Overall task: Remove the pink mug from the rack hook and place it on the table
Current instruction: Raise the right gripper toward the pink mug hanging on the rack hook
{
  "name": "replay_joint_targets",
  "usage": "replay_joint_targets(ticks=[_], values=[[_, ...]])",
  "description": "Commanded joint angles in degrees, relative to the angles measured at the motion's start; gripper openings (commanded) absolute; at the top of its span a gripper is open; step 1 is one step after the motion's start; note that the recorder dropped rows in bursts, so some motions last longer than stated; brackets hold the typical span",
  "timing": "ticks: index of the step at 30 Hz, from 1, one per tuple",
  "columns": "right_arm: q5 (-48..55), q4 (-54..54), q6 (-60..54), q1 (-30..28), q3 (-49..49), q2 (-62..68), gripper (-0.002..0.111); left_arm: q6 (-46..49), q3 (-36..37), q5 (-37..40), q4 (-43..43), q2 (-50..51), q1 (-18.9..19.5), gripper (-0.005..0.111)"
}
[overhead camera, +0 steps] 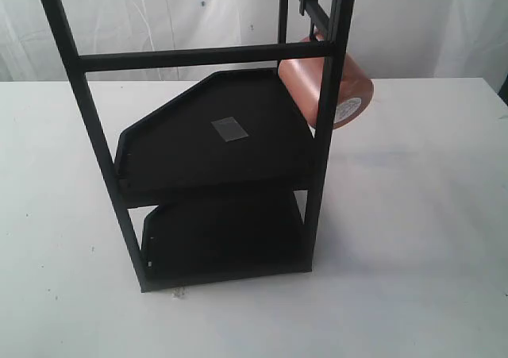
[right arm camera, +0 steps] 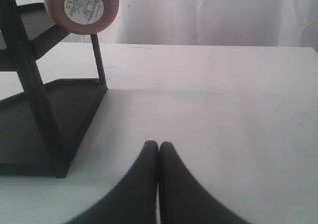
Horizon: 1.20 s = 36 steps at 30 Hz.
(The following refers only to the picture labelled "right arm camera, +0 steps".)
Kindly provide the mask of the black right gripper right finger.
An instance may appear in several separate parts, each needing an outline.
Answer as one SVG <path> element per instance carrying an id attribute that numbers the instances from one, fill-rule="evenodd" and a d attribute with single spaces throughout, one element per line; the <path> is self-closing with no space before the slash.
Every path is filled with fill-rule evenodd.
<path id="1" fill-rule="evenodd" d="M 159 149 L 159 209 L 163 224 L 246 224 L 194 178 L 170 142 Z"/>

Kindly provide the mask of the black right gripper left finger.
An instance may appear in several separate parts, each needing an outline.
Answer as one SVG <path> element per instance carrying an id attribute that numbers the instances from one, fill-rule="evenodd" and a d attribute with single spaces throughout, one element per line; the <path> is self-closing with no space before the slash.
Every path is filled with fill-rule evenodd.
<path id="1" fill-rule="evenodd" d="M 69 224 L 155 224 L 159 147 L 146 141 L 124 177 Z"/>

